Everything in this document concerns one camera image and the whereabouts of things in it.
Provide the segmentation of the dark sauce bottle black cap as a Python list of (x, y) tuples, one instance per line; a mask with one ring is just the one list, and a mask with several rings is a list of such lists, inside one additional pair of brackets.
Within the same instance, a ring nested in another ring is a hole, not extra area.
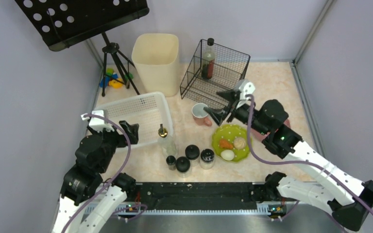
[(202, 78), (210, 80), (213, 77), (216, 54), (214, 51), (214, 39), (208, 38), (206, 49), (202, 55)]

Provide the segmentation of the clear bottle gold pump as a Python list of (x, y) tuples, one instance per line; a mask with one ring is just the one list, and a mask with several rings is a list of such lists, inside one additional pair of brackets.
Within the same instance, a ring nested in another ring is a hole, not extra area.
[(160, 127), (158, 129), (158, 144), (160, 145), (162, 149), (162, 153), (164, 157), (168, 156), (174, 156), (176, 157), (178, 154), (178, 150), (175, 144), (175, 141), (173, 137), (169, 134), (168, 130), (163, 126), (163, 124), (160, 124)]

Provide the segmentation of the spice jar labelled black lid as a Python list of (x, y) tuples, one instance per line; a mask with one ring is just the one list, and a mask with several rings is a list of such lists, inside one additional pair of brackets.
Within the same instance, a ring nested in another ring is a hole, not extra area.
[(200, 154), (200, 166), (202, 169), (209, 170), (215, 164), (215, 154), (211, 149), (204, 149)]

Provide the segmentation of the spice jar round black lid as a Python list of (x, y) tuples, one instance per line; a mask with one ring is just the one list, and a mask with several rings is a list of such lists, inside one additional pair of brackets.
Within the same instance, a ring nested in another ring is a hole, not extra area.
[(185, 148), (185, 156), (190, 161), (191, 166), (197, 166), (200, 162), (200, 149), (196, 145), (188, 145)]

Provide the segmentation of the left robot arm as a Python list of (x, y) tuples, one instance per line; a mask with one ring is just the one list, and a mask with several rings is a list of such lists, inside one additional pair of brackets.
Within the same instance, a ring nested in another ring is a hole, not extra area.
[(100, 193), (102, 200), (95, 209), (83, 219), (85, 204), (91, 203), (100, 191), (101, 174), (107, 170), (116, 149), (139, 141), (138, 124), (131, 125), (125, 120), (119, 124), (127, 138), (112, 125), (104, 125), (100, 131), (88, 126), (91, 134), (81, 140), (75, 151), (75, 165), (64, 175), (53, 233), (100, 232), (116, 208), (135, 191), (136, 180), (120, 173), (112, 179), (106, 193)]

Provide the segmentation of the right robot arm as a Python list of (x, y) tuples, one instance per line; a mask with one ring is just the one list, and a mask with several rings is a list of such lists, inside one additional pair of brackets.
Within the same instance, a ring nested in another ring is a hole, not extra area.
[(341, 226), (357, 232), (366, 217), (373, 215), (373, 181), (357, 179), (322, 157), (294, 130), (285, 125), (288, 113), (276, 99), (255, 108), (254, 97), (240, 97), (237, 90), (221, 91), (219, 96), (228, 101), (222, 109), (205, 108), (217, 123), (237, 119), (265, 135), (262, 143), (271, 154), (280, 158), (280, 165), (297, 165), (316, 183), (297, 181), (275, 172), (266, 178), (281, 197), (299, 200), (325, 211)]

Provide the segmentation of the pink floral mug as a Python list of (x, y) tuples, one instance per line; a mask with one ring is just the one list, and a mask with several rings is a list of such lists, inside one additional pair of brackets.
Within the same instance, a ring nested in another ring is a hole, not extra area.
[(205, 103), (196, 103), (192, 109), (191, 113), (194, 119), (194, 122), (199, 125), (205, 125), (208, 127), (212, 126), (212, 121), (208, 116), (208, 113), (204, 110), (204, 108), (207, 107)]

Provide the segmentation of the green dotted plate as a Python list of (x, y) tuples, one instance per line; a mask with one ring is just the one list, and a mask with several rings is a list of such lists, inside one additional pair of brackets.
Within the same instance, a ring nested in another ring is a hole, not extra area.
[[(234, 146), (234, 141), (238, 138), (243, 138), (245, 144), (244, 146), (236, 148)], [(214, 153), (225, 161), (240, 162), (241, 160), (246, 159), (250, 154), (249, 146), (247, 144), (247, 130), (239, 125), (222, 125), (214, 131), (211, 139), (211, 146)], [(234, 157), (232, 158), (229, 155), (228, 159), (224, 159), (221, 154), (225, 150), (227, 150), (229, 154), (231, 154), (229, 151), (232, 151)]]

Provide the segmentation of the white plastic basket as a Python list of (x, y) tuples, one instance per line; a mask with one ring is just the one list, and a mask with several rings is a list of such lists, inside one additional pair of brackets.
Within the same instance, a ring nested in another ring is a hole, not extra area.
[(174, 134), (173, 122), (168, 102), (161, 92), (141, 94), (99, 105), (95, 110), (105, 110), (107, 118), (118, 123), (125, 120), (138, 124), (139, 141), (132, 148), (141, 148), (158, 142), (158, 129), (162, 124), (171, 136)]

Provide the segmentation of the pink dotted plate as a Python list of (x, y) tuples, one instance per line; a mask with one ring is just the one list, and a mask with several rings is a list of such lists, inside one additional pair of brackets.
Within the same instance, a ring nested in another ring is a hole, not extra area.
[[(287, 127), (289, 127), (289, 128), (291, 128), (291, 126), (290, 126), (290, 120), (289, 119), (287, 119), (287, 120), (285, 120), (284, 121), (284, 124), (287, 126)], [(251, 129), (251, 133), (252, 133), (252, 136), (256, 139), (256, 140), (258, 140), (258, 141), (260, 141), (260, 142), (262, 142), (270, 133), (266, 133), (266, 134), (261, 134), (261, 133), (259, 133), (259, 132), (257, 132), (257, 131), (255, 131), (254, 129)]]

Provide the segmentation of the orange fried nugget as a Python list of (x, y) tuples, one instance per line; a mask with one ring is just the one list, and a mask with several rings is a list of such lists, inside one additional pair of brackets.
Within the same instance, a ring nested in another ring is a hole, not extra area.
[(229, 140), (222, 138), (222, 139), (219, 140), (219, 147), (221, 149), (233, 150), (234, 149), (234, 144), (231, 143)]

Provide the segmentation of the white egg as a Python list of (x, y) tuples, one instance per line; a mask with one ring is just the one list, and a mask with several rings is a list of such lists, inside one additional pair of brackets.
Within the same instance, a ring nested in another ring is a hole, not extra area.
[(235, 153), (233, 150), (223, 150), (220, 156), (225, 161), (232, 161), (235, 158)]

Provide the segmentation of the small spice jar black lid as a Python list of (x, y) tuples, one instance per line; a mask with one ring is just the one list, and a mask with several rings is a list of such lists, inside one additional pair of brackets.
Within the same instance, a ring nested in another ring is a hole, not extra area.
[(169, 170), (176, 170), (176, 158), (173, 155), (166, 157), (166, 163)]

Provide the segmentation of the yellow toy block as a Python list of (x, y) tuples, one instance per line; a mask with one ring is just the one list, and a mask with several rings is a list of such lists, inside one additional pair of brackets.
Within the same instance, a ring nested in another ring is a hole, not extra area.
[(123, 80), (121, 79), (112, 79), (109, 81), (108, 85), (114, 89), (119, 89), (125, 86), (125, 84), (123, 83)]

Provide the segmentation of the front spice jar black lid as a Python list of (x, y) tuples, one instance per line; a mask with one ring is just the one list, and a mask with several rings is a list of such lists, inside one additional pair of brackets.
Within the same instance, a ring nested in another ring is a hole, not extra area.
[(186, 178), (191, 174), (191, 163), (187, 157), (181, 156), (177, 158), (175, 167), (181, 178)]

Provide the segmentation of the green toy block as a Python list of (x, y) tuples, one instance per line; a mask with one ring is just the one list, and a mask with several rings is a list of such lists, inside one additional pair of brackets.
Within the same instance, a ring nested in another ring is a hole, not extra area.
[(105, 70), (105, 74), (106, 74), (107, 76), (112, 76), (112, 75), (114, 74), (114, 70), (113, 70), (112, 68), (107, 68), (107, 69)]

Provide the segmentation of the cream plastic waste bin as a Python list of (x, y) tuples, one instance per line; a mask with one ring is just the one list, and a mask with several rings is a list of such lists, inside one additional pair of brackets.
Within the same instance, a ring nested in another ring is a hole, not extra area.
[(179, 39), (169, 33), (145, 33), (134, 44), (132, 61), (149, 92), (166, 97), (178, 93), (180, 85)]

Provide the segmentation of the black perforated music stand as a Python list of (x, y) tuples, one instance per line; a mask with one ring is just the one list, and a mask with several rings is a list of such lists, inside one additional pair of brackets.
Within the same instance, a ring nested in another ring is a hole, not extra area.
[(106, 32), (146, 16), (150, 9), (145, 0), (17, 0), (24, 15), (40, 33), (51, 51), (62, 51), (94, 36), (101, 35), (105, 42), (103, 74), (107, 56), (111, 55), (126, 88), (139, 91), (131, 80), (128, 69), (134, 63), (109, 40)]

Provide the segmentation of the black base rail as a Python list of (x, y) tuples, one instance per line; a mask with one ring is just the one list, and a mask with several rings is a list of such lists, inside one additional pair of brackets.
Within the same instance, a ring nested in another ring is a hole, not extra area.
[(270, 215), (277, 207), (285, 214), (294, 202), (264, 183), (143, 182), (119, 208), (145, 204), (145, 215)]

